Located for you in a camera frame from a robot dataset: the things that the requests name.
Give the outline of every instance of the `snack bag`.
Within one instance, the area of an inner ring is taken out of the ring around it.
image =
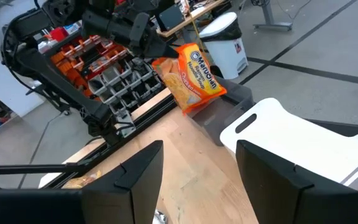
[[[152,66],[184,113],[227,92],[215,80],[197,44],[185,44],[176,51],[179,58],[159,58]]]

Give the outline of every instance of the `desk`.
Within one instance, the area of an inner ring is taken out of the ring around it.
[[[167,93],[165,90],[155,96],[148,106]],[[160,118],[89,174],[109,172],[156,139],[164,142],[157,209],[168,216],[169,223],[258,223],[235,160],[224,147],[215,146],[205,137],[179,108]],[[95,141],[83,150],[92,150],[102,142]]]
[[[214,9],[215,7],[217,7],[218,5],[222,4],[224,1],[226,0],[216,0],[216,1],[213,1],[207,5],[204,6],[204,8],[202,9],[198,9],[196,11],[196,13],[193,13],[192,16],[193,16],[193,20],[199,18],[200,16],[206,14],[207,12],[211,11],[212,9]],[[170,37],[171,35],[173,35],[176,31],[179,31],[180,29],[184,28],[185,26],[187,26],[188,24],[190,24],[192,21],[190,16],[187,16],[185,18],[185,20],[180,23],[179,25],[177,25],[176,27],[168,30],[168,31],[160,31],[160,29],[157,29],[157,33],[162,36],[162,37]]]

